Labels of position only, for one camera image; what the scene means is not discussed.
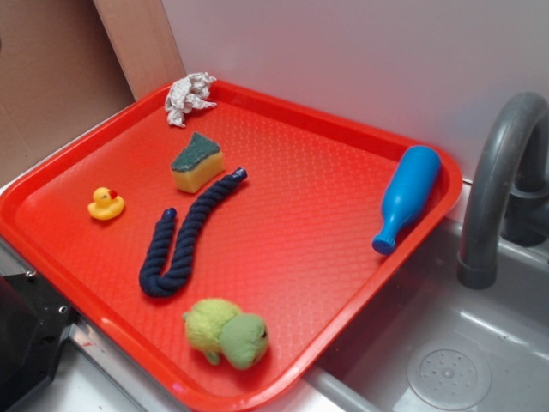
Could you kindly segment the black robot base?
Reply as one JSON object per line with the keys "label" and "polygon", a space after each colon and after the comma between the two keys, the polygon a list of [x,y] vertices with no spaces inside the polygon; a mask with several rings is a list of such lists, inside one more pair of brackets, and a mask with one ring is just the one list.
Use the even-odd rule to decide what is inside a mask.
{"label": "black robot base", "polygon": [[12,411],[50,385],[75,312],[42,275],[1,278],[1,410]]}

